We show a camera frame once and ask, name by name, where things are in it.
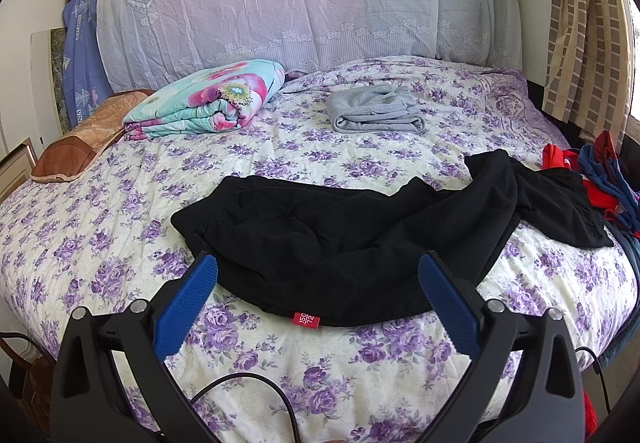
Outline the black pants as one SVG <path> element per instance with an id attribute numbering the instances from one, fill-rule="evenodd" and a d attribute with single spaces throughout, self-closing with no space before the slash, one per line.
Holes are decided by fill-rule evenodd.
<path id="1" fill-rule="evenodd" d="M 170 221 L 194 255 L 213 255 L 232 295 L 330 327 L 427 312 L 422 255 L 436 253 L 454 276 L 478 284 L 521 223 L 578 249 L 610 244 L 576 173 L 534 171 L 500 149 L 465 166 L 472 180 L 462 189 L 413 178 L 392 195 L 228 176 Z"/>

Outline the purple floral bedspread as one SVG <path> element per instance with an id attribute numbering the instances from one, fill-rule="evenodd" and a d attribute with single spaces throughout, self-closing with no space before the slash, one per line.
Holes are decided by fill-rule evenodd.
<path id="1" fill-rule="evenodd" d="M 591 354 L 637 312 L 634 249 L 542 172 L 564 137 L 521 73 L 410 56 L 288 82 L 244 130 L 123 138 L 78 180 L 1 207 L 1 296 L 60 351 L 70 314 L 118 313 L 202 251 L 217 285 L 167 359 L 226 442 L 413 442 L 462 378 L 418 281 L 436 252 L 513 312 L 555 307 Z"/>

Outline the brown orange pillow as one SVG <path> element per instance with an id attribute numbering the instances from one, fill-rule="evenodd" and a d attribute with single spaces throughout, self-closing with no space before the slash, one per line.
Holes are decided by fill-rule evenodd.
<path id="1" fill-rule="evenodd" d="M 122 119 L 152 95 L 152 90 L 117 93 L 105 99 L 91 117 L 50 144 L 42 153 L 30 178 L 37 183 L 68 183 L 77 180 L 125 132 Z"/>

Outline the red and blue clothes pile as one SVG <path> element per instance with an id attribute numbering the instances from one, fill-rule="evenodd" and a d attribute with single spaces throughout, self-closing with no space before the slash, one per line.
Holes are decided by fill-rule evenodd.
<path id="1" fill-rule="evenodd" d="M 591 206 L 621 231 L 639 238 L 639 193 L 625 180 L 608 131 L 579 150 L 547 144 L 542 150 L 541 168 L 564 168 L 578 173 Z"/>

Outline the blue patterned hanging cloth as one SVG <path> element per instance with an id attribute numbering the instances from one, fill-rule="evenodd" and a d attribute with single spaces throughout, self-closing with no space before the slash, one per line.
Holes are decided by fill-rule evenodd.
<path id="1" fill-rule="evenodd" d="M 96 39 L 96 2 L 69 0 L 63 10 L 63 96 L 72 128 L 113 94 Z"/>

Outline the folded turquoise floral quilt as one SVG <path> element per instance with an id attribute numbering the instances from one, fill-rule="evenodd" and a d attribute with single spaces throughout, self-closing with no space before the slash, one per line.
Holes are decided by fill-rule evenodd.
<path id="1" fill-rule="evenodd" d="M 203 69 L 155 91 L 122 125 L 131 140 L 244 129 L 284 81 L 283 67 L 265 59 Z"/>

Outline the folded grey garment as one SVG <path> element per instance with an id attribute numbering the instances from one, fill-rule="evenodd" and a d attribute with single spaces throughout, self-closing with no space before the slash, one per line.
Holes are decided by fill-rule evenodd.
<path id="1" fill-rule="evenodd" d="M 332 128 L 341 133 L 422 133 L 424 120 L 406 86 L 362 86 L 332 93 L 326 99 Z"/>

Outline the beige checked curtain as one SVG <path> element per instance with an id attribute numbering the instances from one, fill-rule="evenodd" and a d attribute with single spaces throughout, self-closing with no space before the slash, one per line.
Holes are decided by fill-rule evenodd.
<path id="1" fill-rule="evenodd" d="M 634 38 L 628 0 L 550 0 L 542 110 L 586 140 L 610 133 L 620 149 L 632 101 Z"/>

